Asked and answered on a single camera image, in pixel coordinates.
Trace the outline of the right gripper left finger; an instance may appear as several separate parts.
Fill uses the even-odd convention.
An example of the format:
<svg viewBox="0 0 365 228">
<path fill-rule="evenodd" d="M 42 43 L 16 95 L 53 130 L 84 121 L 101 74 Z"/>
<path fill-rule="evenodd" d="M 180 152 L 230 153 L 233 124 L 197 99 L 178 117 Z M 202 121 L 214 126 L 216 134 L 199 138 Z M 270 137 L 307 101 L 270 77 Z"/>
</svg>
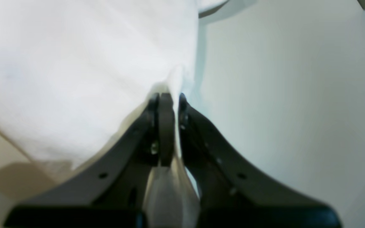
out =
<svg viewBox="0 0 365 228">
<path fill-rule="evenodd" d="M 17 204 L 5 228 L 147 228 L 148 177 L 170 166 L 174 150 L 171 94 L 155 93 L 103 157 L 38 196 Z"/>
</svg>

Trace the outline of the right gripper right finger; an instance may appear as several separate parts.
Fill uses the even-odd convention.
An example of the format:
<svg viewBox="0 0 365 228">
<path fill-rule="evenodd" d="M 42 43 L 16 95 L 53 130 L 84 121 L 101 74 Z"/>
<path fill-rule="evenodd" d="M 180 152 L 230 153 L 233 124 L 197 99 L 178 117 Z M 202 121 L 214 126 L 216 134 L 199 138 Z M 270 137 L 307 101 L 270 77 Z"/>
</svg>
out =
<svg viewBox="0 0 365 228">
<path fill-rule="evenodd" d="M 184 165 L 194 177 L 201 210 L 197 228 L 340 228 L 336 212 L 249 163 L 214 124 L 179 98 Z"/>
</svg>

